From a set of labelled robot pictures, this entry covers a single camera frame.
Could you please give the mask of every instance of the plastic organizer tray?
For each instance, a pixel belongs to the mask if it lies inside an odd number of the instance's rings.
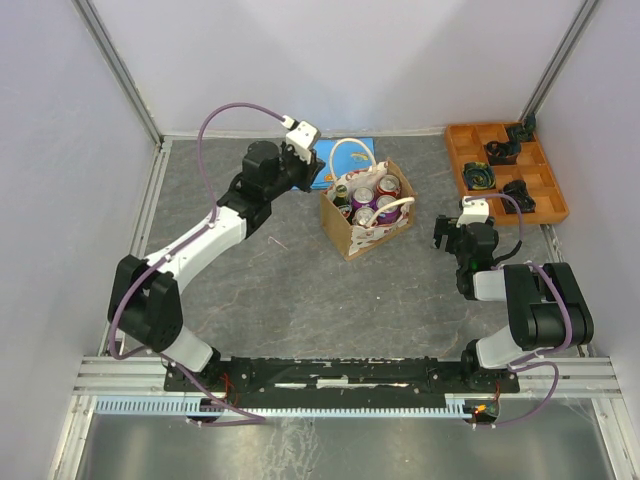
[[[525,223],[562,222],[569,215],[569,208],[535,133],[533,142],[521,143],[522,152],[518,155],[515,165],[491,167],[496,176],[496,188],[491,190],[469,190],[467,188],[462,176],[464,164],[468,162],[489,163],[484,146],[492,140],[507,142],[509,138],[505,127],[511,125],[517,125],[517,123],[476,123],[447,127],[445,140],[460,196],[498,193],[507,183],[521,179],[527,183],[529,195],[536,201],[536,211],[523,214]],[[496,225],[518,224],[518,216],[515,213],[506,213],[501,199],[492,198],[488,202],[491,215],[496,219]]]

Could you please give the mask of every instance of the concrete floor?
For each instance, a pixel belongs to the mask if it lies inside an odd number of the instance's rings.
[[[204,143],[207,171],[222,195],[252,140]],[[431,248],[438,214],[457,215],[458,194],[442,136],[375,139],[418,192],[415,225],[345,262],[320,225],[318,193],[288,192],[248,240],[206,268],[182,296],[186,324],[224,356],[457,357],[475,338],[506,325],[502,303],[466,301],[456,261]],[[148,252],[166,246],[210,210],[195,141],[175,141]],[[509,251],[517,228],[500,228]],[[525,229],[513,263],[548,259],[540,229]]]

